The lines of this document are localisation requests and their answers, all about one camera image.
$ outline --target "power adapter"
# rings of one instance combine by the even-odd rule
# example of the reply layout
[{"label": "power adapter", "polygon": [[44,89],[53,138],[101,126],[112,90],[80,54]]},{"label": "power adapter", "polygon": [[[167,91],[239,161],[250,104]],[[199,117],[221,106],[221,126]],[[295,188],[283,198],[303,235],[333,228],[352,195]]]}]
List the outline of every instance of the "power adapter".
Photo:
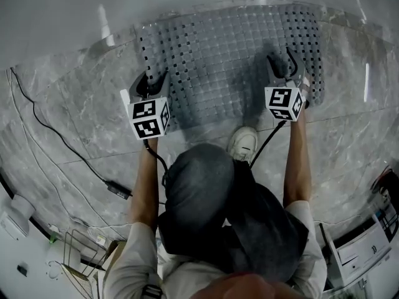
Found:
[{"label": "power adapter", "polygon": [[128,199],[129,196],[131,196],[131,191],[122,185],[119,185],[118,183],[115,183],[114,181],[104,181],[104,183],[107,185],[107,189],[110,192],[113,192],[115,195],[118,195],[119,197],[122,197],[124,199]]}]

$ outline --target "forearm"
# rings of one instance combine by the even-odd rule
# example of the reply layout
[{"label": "forearm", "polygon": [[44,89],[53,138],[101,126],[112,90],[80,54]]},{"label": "forearm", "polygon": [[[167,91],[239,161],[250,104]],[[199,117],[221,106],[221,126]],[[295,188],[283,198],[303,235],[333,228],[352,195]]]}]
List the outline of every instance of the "forearm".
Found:
[{"label": "forearm", "polygon": [[291,123],[291,138],[284,179],[284,207],[294,201],[308,201],[312,188],[305,129],[305,110]]},{"label": "forearm", "polygon": [[[148,140],[154,152],[157,151],[158,139]],[[140,155],[137,180],[132,191],[131,220],[142,222],[155,232],[158,219],[158,173],[156,158],[145,147]]]}]

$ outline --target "skin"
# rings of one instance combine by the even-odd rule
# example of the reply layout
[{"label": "skin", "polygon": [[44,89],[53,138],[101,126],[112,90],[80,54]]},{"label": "skin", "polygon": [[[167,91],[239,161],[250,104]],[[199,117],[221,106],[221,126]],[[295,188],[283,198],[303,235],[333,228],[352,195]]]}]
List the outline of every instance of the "skin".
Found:
[{"label": "skin", "polygon": [[[148,140],[157,152],[158,139]],[[284,178],[283,205],[294,201],[308,201],[311,194],[311,176],[307,152],[305,111],[297,122],[291,122],[291,137]],[[142,222],[154,233],[158,219],[158,175],[156,158],[145,148],[140,156],[136,185],[132,191],[131,222]],[[215,280],[195,293],[191,299],[300,299],[305,298],[284,283],[268,283],[252,273],[233,274]]]}]

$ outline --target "person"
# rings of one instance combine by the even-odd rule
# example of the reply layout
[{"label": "person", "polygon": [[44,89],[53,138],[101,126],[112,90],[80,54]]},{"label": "person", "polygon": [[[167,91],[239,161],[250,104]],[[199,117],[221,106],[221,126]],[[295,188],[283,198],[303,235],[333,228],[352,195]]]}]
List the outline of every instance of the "person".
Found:
[{"label": "person", "polygon": [[[148,140],[157,151],[158,139]],[[257,133],[180,154],[165,178],[158,218],[157,160],[145,148],[133,190],[132,228],[105,281],[111,298],[320,298],[327,266],[315,238],[305,111],[291,122],[283,206],[249,168]],[[162,244],[158,249],[155,232]]]}]

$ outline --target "sneaker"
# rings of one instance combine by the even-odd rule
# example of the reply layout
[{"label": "sneaker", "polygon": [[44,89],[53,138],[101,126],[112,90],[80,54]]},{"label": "sneaker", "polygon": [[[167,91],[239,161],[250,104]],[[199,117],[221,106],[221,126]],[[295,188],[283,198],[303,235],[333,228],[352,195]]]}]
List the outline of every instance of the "sneaker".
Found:
[{"label": "sneaker", "polygon": [[239,128],[232,136],[228,153],[231,157],[238,161],[246,161],[251,163],[257,150],[257,133],[254,128]]}]

